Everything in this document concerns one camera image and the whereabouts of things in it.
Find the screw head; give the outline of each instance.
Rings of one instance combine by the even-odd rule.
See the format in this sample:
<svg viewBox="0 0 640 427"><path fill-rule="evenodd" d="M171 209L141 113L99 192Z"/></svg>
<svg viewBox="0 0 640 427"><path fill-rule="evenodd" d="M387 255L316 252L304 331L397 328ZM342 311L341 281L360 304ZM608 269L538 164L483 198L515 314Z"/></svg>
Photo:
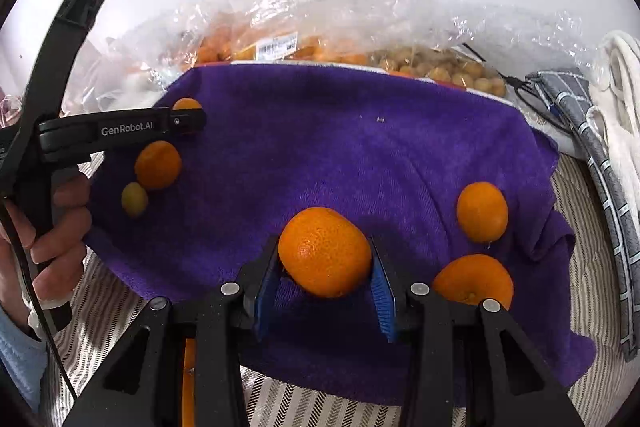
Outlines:
<svg viewBox="0 0 640 427"><path fill-rule="evenodd" d="M240 285L237 282L225 282L220 286L222 295L235 295L240 291Z"/></svg>
<svg viewBox="0 0 640 427"><path fill-rule="evenodd" d="M414 282L411 285L411 293L414 295L427 295L429 287L424 282Z"/></svg>
<svg viewBox="0 0 640 427"><path fill-rule="evenodd" d="M495 299L487 299L482 303L482 308L488 312L497 313L500 311L500 302Z"/></svg>
<svg viewBox="0 0 640 427"><path fill-rule="evenodd" d="M149 307L157 312L166 306L166 299L164 297L154 297L149 301Z"/></svg>

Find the purple towel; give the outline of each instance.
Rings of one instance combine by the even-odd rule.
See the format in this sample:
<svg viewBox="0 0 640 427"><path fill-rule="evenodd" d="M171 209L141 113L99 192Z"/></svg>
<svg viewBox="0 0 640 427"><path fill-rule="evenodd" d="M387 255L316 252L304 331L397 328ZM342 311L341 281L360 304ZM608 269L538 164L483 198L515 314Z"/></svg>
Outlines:
<svg viewBox="0 0 640 427"><path fill-rule="evenodd" d="M415 280L484 251L511 273L511 312L563 385L594 358L570 330L574 235L553 210L558 152L512 107L461 90L343 68L233 65L186 73L159 105L199 100L209 120L174 141L176 184L132 220L120 192L140 150L106 155L88 236L145 298L199 296L233 280L268 235L308 206L328 206L374 235ZM510 210L505 235L470 243L456 222L465 185L489 181ZM408 350L378 329L367 286L324 300L283 280L267 338L241 353L270 377L360 401L402 402Z"/></svg>

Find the black cable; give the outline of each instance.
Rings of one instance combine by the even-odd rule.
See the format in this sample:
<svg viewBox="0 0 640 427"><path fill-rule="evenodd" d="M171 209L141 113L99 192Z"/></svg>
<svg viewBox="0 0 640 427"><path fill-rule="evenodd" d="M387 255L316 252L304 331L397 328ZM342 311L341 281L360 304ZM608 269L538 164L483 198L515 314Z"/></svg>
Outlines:
<svg viewBox="0 0 640 427"><path fill-rule="evenodd" d="M463 48L468 49L470 52L472 52L476 57L478 57L482 62L486 62L486 60L484 60L484 57L482 57L481 54L479 54L475 49L473 49L469 44L467 44L466 42L462 43Z"/></svg>
<svg viewBox="0 0 640 427"><path fill-rule="evenodd" d="M528 95L530 95L533 98L539 100L537 94L533 90L530 90L528 87L526 87L524 82L522 82L521 85L513 86L513 89L514 89L514 92L515 92L516 96L520 99L520 101L524 105L526 105L530 110L532 110L536 115L538 115L543 120L548 121L548 123L551 124L556 129L558 129L558 131L560 131L560 132L562 132L564 134L568 134L568 135L572 134L571 131L568 130L567 127L564 124L558 123L555 120L556 117L552 113L543 113L542 111L540 111L537 107L535 107L532 103L530 103L528 100L526 100L523 97L523 95L520 93L520 90L523 90Z"/></svg>
<svg viewBox="0 0 640 427"><path fill-rule="evenodd" d="M31 273L29 270L27 254L22 247L20 235L18 235L18 231L15 229L14 221L11 219L9 211L6 209L4 198L0 198L0 223L4 227L4 231L6 232L6 235L9 238L9 242L14 249L16 259L18 260L18 266L20 267L20 272L22 273L22 279L24 280L24 285L27 286L27 293L29 294L29 298L33 303L33 309L35 310L36 315L38 316L38 320L40 321L40 326L44 330L45 336L47 337L47 344L49 344L51 354L56 360L56 365L60 370L60 374L62 375L62 379L65 381L65 385L68 388L69 393L71 393L72 398L74 399L74 401L76 401L76 398L78 397L76 395L76 390L69 380L69 375L65 371L65 366L62 363L62 359L60 359L58 348L56 347L56 343L53 340L53 335L51 334L51 330L49 329L49 325L47 324L47 319L44 316L44 312L42 311L40 301L38 301L38 296L33 289L33 282L31 281Z"/></svg>

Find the barcode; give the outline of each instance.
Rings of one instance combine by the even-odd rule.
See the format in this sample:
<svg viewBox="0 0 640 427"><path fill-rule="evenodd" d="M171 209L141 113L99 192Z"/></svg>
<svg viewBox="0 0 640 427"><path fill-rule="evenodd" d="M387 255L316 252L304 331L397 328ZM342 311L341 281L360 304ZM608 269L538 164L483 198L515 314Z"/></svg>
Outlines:
<svg viewBox="0 0 640 427"><path fill-rule="evenodd" d="M265 44L263 46L260 46L258 48L258 53L260 54L271 54L275 51L275 49L277 48L277 44Z"/></svg>
<svg viewBox="0 0 640 427"><path fill-rule="evenodd" d="M297 48L297 33L263 39L255 43L255 58L256 60L280 60L294 53Z"/></svg>

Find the plastic bag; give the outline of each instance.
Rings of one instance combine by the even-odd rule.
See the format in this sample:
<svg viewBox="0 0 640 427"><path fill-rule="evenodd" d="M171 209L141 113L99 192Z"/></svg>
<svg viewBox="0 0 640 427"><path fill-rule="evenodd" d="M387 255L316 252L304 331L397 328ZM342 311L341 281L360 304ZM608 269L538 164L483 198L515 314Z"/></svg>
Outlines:
<svg viewBox="0 0 640 427"><path fill-rule="evenodd" d="M465 43L494 68L452 50ZM505 96L497 70L524 76L577 66L588 73L592 55L580 44L580 21L565 13L448 0L255 0L236 12L201 3L128 32L85 73L76 64L70 83L81 89L70 90L65 109L150 105L188 68L235 60L368 66Z"/></svg>
<svg viewBox="0 0 640 427"><path fill-rule="evenodd" d="M185 4L115 39L102 55L90 41L80 49L69 76L63 114L150 107L196 61L220 8Z"/></svg>
<svg viewBox="0 0 640 427"><path fill-rule="evenodd" d="M0 126L9 127L20 120L22 97L7 94L0 102Z"/></svg>

